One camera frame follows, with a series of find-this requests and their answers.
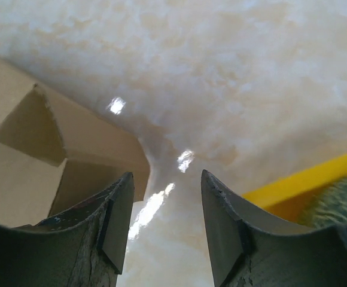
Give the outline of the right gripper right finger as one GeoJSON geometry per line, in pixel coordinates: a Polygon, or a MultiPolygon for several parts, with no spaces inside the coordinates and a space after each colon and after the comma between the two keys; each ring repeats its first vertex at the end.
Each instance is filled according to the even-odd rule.
{"type": "Polygon", "coordinates": [[[207,170],[201,194],[215,286],[347,286],[347,224],[284,220],[207,170]]]}

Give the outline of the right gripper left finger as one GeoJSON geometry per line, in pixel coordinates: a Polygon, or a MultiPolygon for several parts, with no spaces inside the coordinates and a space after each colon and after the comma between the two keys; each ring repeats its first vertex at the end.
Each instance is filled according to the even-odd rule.
{"type": "Polygon", "coordinates": [[[115,286],[123,271],[133,175],[36,225],[0,225],[0,286],[115,286]]]}

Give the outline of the brown cardboard box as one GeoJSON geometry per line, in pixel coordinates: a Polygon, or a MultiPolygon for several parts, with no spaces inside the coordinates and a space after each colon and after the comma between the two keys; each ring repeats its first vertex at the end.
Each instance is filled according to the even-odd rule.
{"type": "Polygon", "coordinates": [[[36,224],[150,165],[137,138],[0,59],[0,224],[36,224]]]}

